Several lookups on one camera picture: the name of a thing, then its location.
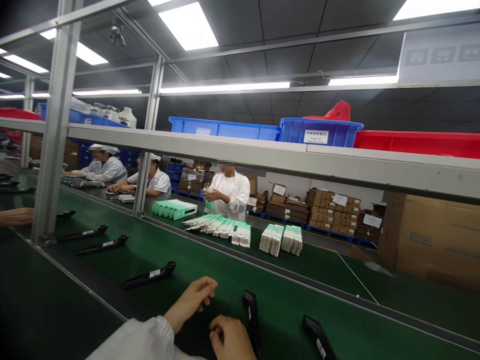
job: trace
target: paper label on box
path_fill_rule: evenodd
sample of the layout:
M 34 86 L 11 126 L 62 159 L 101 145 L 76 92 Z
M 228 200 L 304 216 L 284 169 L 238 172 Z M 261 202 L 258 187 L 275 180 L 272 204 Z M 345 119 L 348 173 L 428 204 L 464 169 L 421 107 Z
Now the paper label on box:
M 338 194 L 335 194 L 335 196 L 333 197 L 333 202 L 335 204 L 338 204 L 340 206 L 347 206 L 347 200 L 348 200 L 348 196 L 343 196 L 343 195 L 338 195 Z
M 273 192 L 274 192 L 275 194 L 280 195 L 280 196 L 284 196 L 284 195 L 285 195 L 285 191 L 287 191 L 287 189 L 286 189 L 285 187 L 283 187 L 283 186 L 275 185 L 275 186 L 273 187 Z
M 373 226 L 374 228 L 380 229 L 380 225 L 382 224 L 382 219 L 379 217 L 365 214 L 365 217 L 363 218 L 363 223 L 366 225 Z
M 198 135 L 210 135 L 210 132 L 212 131 L 212 129 L 209 129 L 209 128 L 206 128 L 206 127 L 197 127 L 196 128 L 196 131 L 195 131 L 195 134 L 198 134 Z
M 309 144 L 327 144 L 329 142 L 329 132 L 320 130 L 305 130 L 303 142 Z
M 246 204 L 250 205 L 250 206 L 257 206 L 257 199 L 254 198 L 254 197 L 249 197 L 248 202 Z

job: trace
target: white bottle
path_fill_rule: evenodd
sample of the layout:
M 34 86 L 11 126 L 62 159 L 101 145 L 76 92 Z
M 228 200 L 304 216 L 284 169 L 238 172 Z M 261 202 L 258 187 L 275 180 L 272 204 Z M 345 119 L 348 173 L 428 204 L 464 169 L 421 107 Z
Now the white bottle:
M 131 108 L 125 106 L 120 116 L 126 119 L 129 127 L 134 129 L 137 127 L 137 118 L 132 114 Z

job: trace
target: white hair cap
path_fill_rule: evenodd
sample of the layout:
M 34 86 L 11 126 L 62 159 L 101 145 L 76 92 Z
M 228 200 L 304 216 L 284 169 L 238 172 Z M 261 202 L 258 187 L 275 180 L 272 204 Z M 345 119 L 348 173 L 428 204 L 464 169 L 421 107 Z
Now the white hair cap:
M 118 153 L 120 150 L 118 147 L 115 146 L 108 146 L 108 145 L 102 145 L 102 144 L 93 144 L 89 148 L 90 150 L 105 150 L 107 153 L 115 155 Z

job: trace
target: red plastic bin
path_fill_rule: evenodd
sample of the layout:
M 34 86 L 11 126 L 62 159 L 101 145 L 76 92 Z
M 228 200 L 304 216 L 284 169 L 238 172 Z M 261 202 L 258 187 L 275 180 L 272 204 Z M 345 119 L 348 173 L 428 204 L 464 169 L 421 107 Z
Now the red plastic bin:
M 480 134 L 364 130 L 356 133 L 353 147 L 399 153 L 480 159 Z

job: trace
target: ceiling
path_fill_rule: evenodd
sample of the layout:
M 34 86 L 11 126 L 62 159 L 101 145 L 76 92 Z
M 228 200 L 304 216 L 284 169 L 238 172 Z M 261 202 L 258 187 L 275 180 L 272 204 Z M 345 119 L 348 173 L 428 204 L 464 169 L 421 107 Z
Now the ceiling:
M 94 0 L 85 0 L 90 5 Z M 219 47 L 184 51 L 147 0 L 126 8 L 153 40 L 172 59 L 209 52 L 325 36 L 370 28 L 387 27 L 405 0 L 200 0 Z M 49 20 L 57 14 L 57 0 L 6 1 L 0 11 L 0 37 Z M 430 19 L 475 13 L 430 16 Z M 153 61 L 153 54 L 127 29 L 125 48 L 109 40 L 113 15 L 104 13 L 82 22 L 80 41 L 109 61 L 91 66 L 77 61 L 77 71 L 142 64 Z M 424 21 L 425 18 L 395 22 Z M 370 36 L 342 41 L 304 45 L 247 54 L 178 63 L 190 82 L 285 76 L 291 74 L 391 68 L 398 65 L 403 34 Z M 4 46 L 5 50 L 46 69 L 51 67 L 53 42 L 33 35 Z M 23 76 L 0 65 L 0 72 L 15 79 Z M 143 85 L 151 81 L 151 67 L 79 75 L 74 87 L 106 88 Z M 291 86 L 324 85 L 321 77 L 295 78 Z M 163 86 L 180 80 L 165 69 Z M 37 90 L 47 83 L 36 81 Z M 21 92 L 22 83 L 0 89 Z M 95 99 L 84 99 L 93 103 Z M 350 103 L 353 121 L 370 130 L 480 132 L 480 88 L 420 88 L 395 90 L 321 91 L 248 95 L 202 95 L 163 97 L 157 128 L 169 130 L 169 116 L 203 118 L 277 125 L 284 117 L 324 115 L 339 100 Z M 147 110 L 144 98 L 99 99 L 101 103 L 133 108 L 139 125 Z

